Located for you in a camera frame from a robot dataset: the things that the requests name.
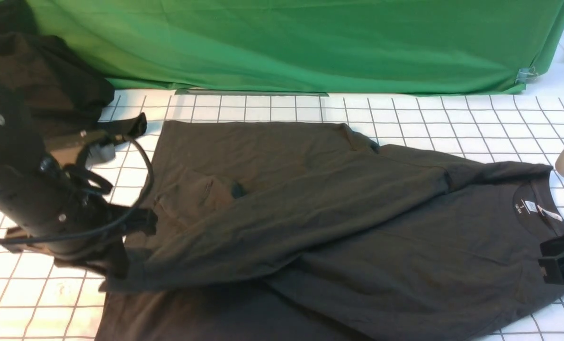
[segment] white tag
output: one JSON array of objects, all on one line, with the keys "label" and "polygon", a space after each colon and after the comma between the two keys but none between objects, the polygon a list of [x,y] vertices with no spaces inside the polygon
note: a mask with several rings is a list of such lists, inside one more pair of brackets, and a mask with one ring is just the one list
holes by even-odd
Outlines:
[{"label": "white tag", "polygon": [[557,213],[553,213],[553,212],[549,212],[548,210],[544,209],[543,207],[539,206],[539,210],[541,211],[541,213],[545,213],[546,215],[550,216],[551,218],[554,218],[556,220],[559,220],[560,222],[563,222],[564,219],[562,218],[561,215],[557,214]]},{"label": "white tag", "polygon": [[536,213],[539,212],[539,210],[537,210],[537,204],[533,203],[532,201],[524,201],[524,204],[526,204],[526,208],[528,208],[528,211],[536,212]]}]

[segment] black shirt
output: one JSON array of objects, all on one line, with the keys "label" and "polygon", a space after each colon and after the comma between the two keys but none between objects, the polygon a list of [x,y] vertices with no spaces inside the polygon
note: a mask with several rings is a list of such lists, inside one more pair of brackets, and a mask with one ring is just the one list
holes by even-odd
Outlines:
[{"label": "black shirt", "polygon": [[[464,340],[564,293],[537,265],[540,242],[564,223],[515,207],[556,211],[549,166],[379,149],[345,125],[179,122],[165,123],[153,164],[158,234],[126,240],[132,271],[104,285],[98,338]],[[217,294],[120,308],[145,295],[174,305],[192,290],[235,298],[237,287],[247,301],[225,308]],[[266,300],[277,305],[247,304]],[[132,317],[149,313],[168,322]],[[255,316],[278,324],[261,330]],[[252,320],[230,331],[230,319]]]}]

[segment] green cloth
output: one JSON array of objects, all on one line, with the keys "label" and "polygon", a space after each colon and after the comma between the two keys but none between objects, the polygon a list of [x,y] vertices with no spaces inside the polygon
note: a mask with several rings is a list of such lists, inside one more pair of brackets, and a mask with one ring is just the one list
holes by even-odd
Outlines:
[{"label": "green cloth", "polygon": [[564,27],[564,0],[28,2],[119,88],[511,93]]}]

